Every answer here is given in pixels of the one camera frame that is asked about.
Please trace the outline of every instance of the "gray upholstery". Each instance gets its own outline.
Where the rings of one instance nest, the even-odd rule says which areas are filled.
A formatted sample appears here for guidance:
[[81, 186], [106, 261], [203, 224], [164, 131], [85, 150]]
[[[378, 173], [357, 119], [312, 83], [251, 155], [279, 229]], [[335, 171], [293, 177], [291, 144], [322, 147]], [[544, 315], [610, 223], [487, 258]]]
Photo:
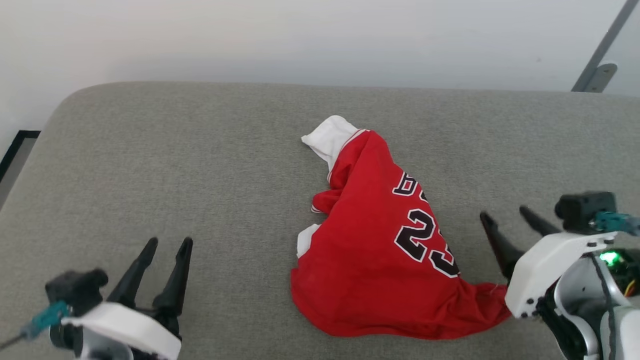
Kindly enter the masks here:
[[[333, 338], [291, 302], [296, 235], [323, 220], [326, 163], [300, 141], [330, 115], [376, 130], [418, 179], [470, 282], [502, 282], [478, 214], [523, 248], [526, 203], [553, 218], [562, 193], [611, 190], [640, 213], [640, 99], [601, 94], [115, 83], [65, 100], [0, 211], [0, 334], [46, 306], [70, 268], [113, 281], [160, 245], [138, 304], [195, 241], [182, 359], [559, 359], [540, 322], [508, 320], [456, 341]], [[630, 238], [623, 245], [632, 244]], [[46, 336], [3, 359], [69, 359]]]

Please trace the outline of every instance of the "cable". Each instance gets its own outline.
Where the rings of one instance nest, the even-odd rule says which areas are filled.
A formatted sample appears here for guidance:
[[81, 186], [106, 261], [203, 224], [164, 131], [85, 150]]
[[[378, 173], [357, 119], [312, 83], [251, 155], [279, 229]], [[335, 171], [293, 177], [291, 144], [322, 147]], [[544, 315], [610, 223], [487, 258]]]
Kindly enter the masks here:
[[604, 279], [604, 274], [598, 265], [598, 261], [593, 253], [589, 254], [591, 256], [591, 261], [593, 265], [596, 267], [596, 272], [598, 273], [598, 277], [600, 278], [600, 284], [602, 285], [602, 291], [604, 292], [604, 297], [607, 301], [607, 312], [609, 313], [609, 360], [616, 359], [616, 315], [613, 312], [613, 300], [611, 299], [611, 293], [609, 292], [609, 287], [607, 286], [607, 281]]
[[26, 337], [25, 334], [20, 334], [20, 335], [14, 337], [14, 338], [11, 338], [11, 339], [5, 341], [4, 343], [0, 343], [0, 351], [10, 347], [11, 345], [14, 345], [14, 344], [18, 343], [18, 341], [24, 339], [25, 337]]
[[632, 293], [632, 292], [633, 292], [633, 290], [634, 290], [634, 285], [636, 285], [636, 280], [635, 280], [635, 279], [633, 279], [633, 280], [629, 283], [629, 285], [627, 285], [627, 289], [625, 290], [625, 297], [629, 297], [629, 296], [631, 296], [631, 293]]

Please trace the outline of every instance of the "basketball jersey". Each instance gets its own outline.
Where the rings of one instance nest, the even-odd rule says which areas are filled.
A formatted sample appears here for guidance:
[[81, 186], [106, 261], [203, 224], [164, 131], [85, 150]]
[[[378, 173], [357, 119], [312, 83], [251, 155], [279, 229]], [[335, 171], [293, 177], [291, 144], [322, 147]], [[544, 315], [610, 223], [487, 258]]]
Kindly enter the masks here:
[[326, 119], [302, 141], [329, 165], [330, 190], [312, 211], [328, 218], [298, 235], [293, 301], [334, 336], [453, 339], [510, 316], [506, 287], [460, 277], [422, 186], [376, 132]]

